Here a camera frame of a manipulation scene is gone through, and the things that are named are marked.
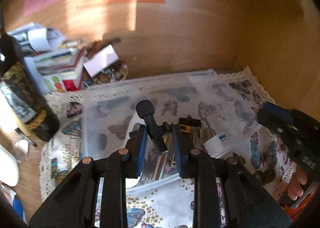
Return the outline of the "right hand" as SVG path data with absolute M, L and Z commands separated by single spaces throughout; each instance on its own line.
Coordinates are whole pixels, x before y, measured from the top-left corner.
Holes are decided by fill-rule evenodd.
M 291 200 L 295 201 L 303 195 L 302 185 L 305 185 L 307 181 L 308 175 L 301 168 L 297 168 L 287 186 L 287 194 Z

